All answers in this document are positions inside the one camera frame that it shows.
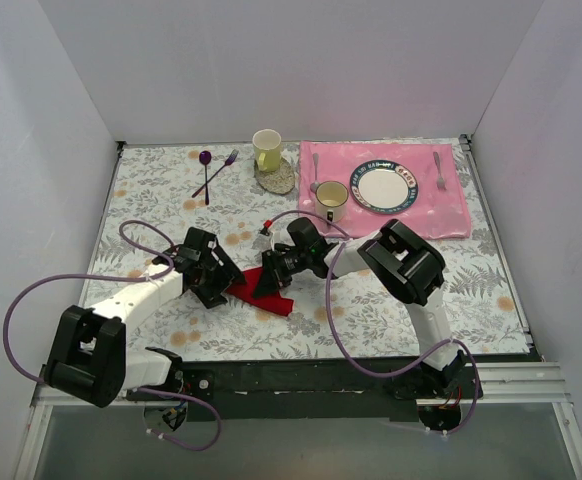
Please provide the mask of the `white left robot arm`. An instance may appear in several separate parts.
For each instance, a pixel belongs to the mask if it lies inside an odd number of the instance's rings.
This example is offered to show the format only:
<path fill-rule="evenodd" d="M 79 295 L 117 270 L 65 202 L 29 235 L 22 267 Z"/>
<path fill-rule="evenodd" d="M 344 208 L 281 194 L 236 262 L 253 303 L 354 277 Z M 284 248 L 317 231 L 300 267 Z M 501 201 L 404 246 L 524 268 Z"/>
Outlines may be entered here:
<path fill-rule="evenodd" d="M 62 313 L 44 382 L 97 407 L 141 387 L 174 399 L 186 385 L 181 357 L 161 348 L 132 351 L 127 333 L 188 291 L 210 309 L 227 303 L 229 287 L 245 283 L 217 236 L 190 228 L 181 244 L 156 255 L 130 285 L 88 308 L 70 306 Z"/>

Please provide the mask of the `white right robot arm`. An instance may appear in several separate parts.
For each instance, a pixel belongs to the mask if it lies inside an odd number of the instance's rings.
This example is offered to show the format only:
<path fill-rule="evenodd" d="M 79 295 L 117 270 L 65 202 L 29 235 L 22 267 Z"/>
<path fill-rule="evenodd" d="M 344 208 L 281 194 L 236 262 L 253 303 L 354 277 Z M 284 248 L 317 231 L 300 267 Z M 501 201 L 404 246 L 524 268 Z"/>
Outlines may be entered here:
<path fill-rule="evenodd" d="M 291 284 L 295 274 L 310 270 L 326 281 L 349 273 L 371 270 L 385 289 L 409 314 L 420 356 L 407 366 L 379 373 L 360 365 L 346 351 L 334 325 L 335 343 L 347 361 L 361 373 L 389 379 L 421 372 L 425 389 L 435 397 L 446 397 L 459 388 L 460 374 L 468 355 L 452 332 L 443 305 L 442 255 L 398 220 L 390 220 L 377 232 L 355 240 L 329 242 L 311 220 L 300 217 L 287 226 L 290 245 L 277 243 L 262 253 L 262 272 L 252 296 L 262 298 Z"/>

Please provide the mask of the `red cloth napkin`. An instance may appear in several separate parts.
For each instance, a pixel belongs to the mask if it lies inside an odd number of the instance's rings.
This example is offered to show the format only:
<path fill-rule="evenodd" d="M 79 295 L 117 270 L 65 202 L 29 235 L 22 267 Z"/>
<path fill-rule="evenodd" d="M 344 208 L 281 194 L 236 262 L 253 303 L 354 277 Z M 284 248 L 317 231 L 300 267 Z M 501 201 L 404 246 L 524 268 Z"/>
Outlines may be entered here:
<path fill-rule="evenodd" d="M 261 267 L 244 270 L 243 275 L 245 277 L 245 283 L 235 283 L 231 285 L 226 290 L 226 293 L 249 305 L 257 307 L 260 310 L 278 316 L 288 317 L 293 311 L 294 301 L 292 299 L 282 297 L 279 292 L 261 298 L 255 298 L 253 296 L 261 273 Z"/>

